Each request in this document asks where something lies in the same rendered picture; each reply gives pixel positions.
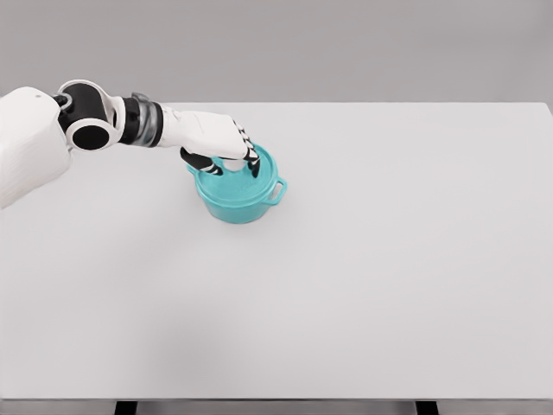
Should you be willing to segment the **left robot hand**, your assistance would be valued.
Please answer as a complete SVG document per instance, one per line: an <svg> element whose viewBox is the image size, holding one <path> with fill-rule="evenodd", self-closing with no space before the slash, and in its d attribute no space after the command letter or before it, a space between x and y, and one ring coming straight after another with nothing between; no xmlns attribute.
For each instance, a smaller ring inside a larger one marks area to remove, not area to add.
<svg viewBox="0 0 553 415"><path fill-rule="evenodd" d="M214 176L223 169L215 157L243 161L254 178L260 170L260 156L245 129L225 114L213 112L180 112L181 158L192 168Z"/></svg>

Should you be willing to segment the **teal pot lid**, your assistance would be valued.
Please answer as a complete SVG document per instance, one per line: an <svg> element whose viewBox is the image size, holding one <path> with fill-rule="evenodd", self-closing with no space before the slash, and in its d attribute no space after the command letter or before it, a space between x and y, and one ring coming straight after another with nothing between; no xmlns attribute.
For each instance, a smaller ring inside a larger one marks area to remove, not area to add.
<svg viewBox="0 0 553 415"><path fill-rule="evenodd" d="M212 175L187 166L200 196L223 207L246 206L268 198L277 184L277 164L261 145L254 144L254 149L259 155L260 167L257 177L252 175L247 164L241 170L231 171L217 157L213 160L222 168L222 176Z"/></svg>

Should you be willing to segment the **teal pot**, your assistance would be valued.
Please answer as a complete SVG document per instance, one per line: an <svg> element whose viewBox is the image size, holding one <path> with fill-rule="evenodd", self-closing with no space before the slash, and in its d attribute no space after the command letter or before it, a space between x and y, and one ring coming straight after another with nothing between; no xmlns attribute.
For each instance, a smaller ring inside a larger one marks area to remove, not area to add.
<svg viewBox="0 0 553 415"><path fill-rule="evenodd" d="M267 213L270 207L276 206L284 197L287 187L288 183L286 183L286 181L278 173L278 179L272 194L259 203L251 203L246 206L237 207L223 207L215 205L203 199L201 196L200 198L203 200L207 211L216 219L231 224L245 224L260 219Z"/></svg>

